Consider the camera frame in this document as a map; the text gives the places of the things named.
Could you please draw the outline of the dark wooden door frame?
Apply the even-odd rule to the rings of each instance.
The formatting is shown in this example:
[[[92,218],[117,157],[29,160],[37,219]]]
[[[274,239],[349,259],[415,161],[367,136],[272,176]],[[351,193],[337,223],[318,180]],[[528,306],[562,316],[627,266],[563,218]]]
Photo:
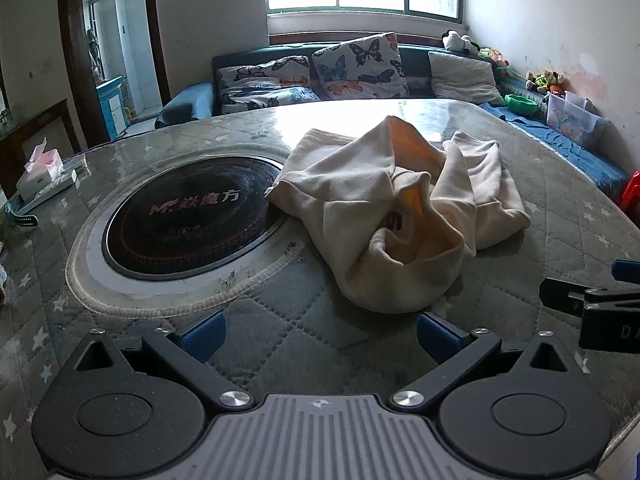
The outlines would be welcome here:
[[[171,94],[160,39],[156,0],[145,0],[145,10],[156,81],[162,104],[166,105],[171,99]],[[96,85],[90,73],[89,45],[84,27],[82,0],[58,0],[58,22],[70,91],[82,134],[88,148],[95,148],[110,142],[111,138],[102,115]]]

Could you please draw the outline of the grey quilted star table cover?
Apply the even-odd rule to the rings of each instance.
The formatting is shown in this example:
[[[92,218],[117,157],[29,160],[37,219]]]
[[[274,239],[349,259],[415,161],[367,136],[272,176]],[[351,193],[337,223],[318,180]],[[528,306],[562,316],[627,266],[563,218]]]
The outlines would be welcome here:
[[[639,411],[639,360],[578,346],[574,318],[543,307],[547,276],[610,287],[611,263],[639,255],[636,226],[589,179],[523,130],[482,108],[450,100],[346,101],[255,110],[188,122],[96,148],[78,181],[40,205],[35,229],[3,228],[8,301],[1,310],[1,474],[46,474],[30,423],[55,375],[89,330],[135,344],[148,330],[178,328],[208,313],[200,295],[166,309],[150,283],[97,311],[68,287],[75,240],[97,228],[118,194],[178,162],[206,155],[277,160],[310,129],[361,136],[388,116],[413,124],[433,144],[458,131],[499,145],[529,215],[529,228],[467,261],[435,312],[463,328],[484,326],[507,340],[552,330],[597,388],[616,434]],[[268,266],[257,271],[261,261]],[[266,393],[377,393],[387,396],[432,367],[416,342],[413,315],[377,315],[353,306],[295,221],[246,257],[215,272],[214,305],[227,339],[212,365],[255,396]]]

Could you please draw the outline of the red plastic stool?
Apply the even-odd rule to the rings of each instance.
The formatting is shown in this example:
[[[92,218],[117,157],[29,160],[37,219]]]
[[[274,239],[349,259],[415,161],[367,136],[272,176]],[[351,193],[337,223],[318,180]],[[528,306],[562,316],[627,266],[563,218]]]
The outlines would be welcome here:
[[[640,202],[640,171],[635,171],[624,188],[618,206],[623,212],[635,211]]]

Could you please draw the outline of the blue corner sofa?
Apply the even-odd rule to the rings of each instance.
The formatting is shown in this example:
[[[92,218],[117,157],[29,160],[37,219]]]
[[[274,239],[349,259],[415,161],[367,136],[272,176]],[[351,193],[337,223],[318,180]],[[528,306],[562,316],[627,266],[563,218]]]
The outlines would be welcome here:
[[[489,58],[400,44],[393,34],[217,55],[212,76],[180,91],[155,125],[288,104],[405,98],[476,104],[547,144],[612,200],[630,179],[600,153],[608,124],[588,105],[555,94],[538,96]]]

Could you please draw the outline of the flat butterfly pillow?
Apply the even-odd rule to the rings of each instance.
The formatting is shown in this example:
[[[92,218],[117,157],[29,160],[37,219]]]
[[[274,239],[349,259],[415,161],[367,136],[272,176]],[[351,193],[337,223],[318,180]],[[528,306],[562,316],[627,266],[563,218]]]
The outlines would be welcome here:
[[[222,114],[320,100],[312,88],[309,60],[303,55],[218,68],[215,77]]]

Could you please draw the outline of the grey plain cushion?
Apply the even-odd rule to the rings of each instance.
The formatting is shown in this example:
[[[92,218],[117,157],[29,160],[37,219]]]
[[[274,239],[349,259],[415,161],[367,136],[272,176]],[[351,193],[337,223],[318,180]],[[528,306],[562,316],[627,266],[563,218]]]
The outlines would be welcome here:
[[[436,98],[503,106],[489,63],[437,51],[428,52],[428,62]]]

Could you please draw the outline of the panda plush toy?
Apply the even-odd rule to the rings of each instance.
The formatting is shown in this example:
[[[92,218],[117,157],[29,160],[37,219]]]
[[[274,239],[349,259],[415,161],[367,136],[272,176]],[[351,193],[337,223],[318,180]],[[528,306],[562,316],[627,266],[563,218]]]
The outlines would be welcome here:
[[[442,34],[442,45],[449,52],[478,55],[480,46],[468,35],[460,35],[454,29],[448,29]]]

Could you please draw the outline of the small plush toys pile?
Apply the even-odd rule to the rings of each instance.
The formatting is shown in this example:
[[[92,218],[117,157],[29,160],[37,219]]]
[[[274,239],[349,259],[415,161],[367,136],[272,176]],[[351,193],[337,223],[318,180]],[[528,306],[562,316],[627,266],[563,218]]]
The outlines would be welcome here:
[[[552,93],[555,96],[565,96],[564,82],[565,76],[555,70],[544,70],[538,74],[527,72],[525,75],[526,89],[540,94]]]

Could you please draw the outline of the upright butterfly pillow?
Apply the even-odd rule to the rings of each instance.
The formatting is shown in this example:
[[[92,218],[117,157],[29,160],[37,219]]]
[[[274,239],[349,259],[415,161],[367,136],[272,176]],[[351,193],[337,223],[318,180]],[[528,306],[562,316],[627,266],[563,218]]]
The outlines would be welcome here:
[[[409,95],[394,32],[341,42],[311,57],[332,100],[402,99]]]

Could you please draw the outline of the cream sweatshirt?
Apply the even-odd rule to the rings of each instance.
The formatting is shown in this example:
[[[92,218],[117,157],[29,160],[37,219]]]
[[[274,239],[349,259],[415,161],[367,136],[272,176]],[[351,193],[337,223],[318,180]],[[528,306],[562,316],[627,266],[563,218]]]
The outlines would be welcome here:
[[[348,300],[386,314],[427,307],[465,259],[530,225],[496,141],[436,146],[394,116],[354,140],[308,131],[266,197],[303,222]]]

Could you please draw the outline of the black round induction cooktop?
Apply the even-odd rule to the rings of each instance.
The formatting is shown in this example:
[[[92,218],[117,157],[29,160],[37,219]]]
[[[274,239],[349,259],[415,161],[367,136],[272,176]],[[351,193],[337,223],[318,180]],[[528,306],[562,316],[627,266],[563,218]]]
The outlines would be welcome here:
[[[102,235],[108,265],[127,278],[192,278],[247,254],[285,222],[266,199],[281,166],[224,155],[187,162],[138,186]]]

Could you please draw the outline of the light blue small cabinet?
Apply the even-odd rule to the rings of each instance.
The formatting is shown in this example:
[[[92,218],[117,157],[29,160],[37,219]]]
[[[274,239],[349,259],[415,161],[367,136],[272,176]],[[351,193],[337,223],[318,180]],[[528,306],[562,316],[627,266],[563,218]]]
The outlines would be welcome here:
[[[105,81],[96,87],[108,136],[116,139],[127,129],[127,122],[122,102],[122,76]]]

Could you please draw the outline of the green plastic bowl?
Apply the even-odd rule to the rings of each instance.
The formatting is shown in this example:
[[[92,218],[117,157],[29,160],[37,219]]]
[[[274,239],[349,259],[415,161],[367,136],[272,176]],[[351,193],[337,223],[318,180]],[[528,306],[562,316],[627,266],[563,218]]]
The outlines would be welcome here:
[[[532,117],[538,113],[539,104],[526,96],[509,93],[504,96],[506,107],[514,114]]]

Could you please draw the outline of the colourful plush toy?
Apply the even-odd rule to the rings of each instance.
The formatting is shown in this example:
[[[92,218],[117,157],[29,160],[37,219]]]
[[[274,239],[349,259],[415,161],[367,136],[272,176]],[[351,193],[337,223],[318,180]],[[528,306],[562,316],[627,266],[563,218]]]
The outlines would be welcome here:
[[[501,67],[508,67],[510,65],[509,61],[500,51],[491,47],[480,48],[478,55],[482,58],[489,58],[492,62]]]

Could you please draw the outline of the flat white box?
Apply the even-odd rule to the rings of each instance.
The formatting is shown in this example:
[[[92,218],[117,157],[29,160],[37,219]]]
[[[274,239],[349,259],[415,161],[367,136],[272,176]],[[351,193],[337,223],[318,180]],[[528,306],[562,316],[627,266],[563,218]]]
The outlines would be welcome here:
[[[50,198],[55,195],[58,195],[58,193],[65,191],[66,188],[70,188],[76,183],[76,180],[77,171],[75,169],[64,171],[61,177],[58,177],[52,183],[47,184],[30,200],[24,200],[20,193],[15,193],[14,196],[6,203],[6,206],[4,206],[4,210],[6,212],[13,212],[18,216],[26,216],[26,214],[29,214],[39,205],[50,200]]]

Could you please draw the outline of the clear plastic storage box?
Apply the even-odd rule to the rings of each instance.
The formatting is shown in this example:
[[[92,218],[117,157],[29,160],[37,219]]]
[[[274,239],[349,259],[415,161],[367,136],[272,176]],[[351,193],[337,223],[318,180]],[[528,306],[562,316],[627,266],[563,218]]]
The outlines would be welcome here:
[[[564,96],[549,93],[547,125],[588,151],[598,148],[606,123],[594,112],[590,99],[567,91]]]

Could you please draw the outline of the pink tissue box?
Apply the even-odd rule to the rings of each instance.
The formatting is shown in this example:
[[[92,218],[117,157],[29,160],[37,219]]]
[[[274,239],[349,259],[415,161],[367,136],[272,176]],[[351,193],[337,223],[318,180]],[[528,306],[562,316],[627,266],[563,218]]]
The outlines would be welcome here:
[[[25,164],[24,174],[17,181],[17,193],[28,203],[63,172],[63,162],[56,148],[47,149],[47,140],[35,146]]]

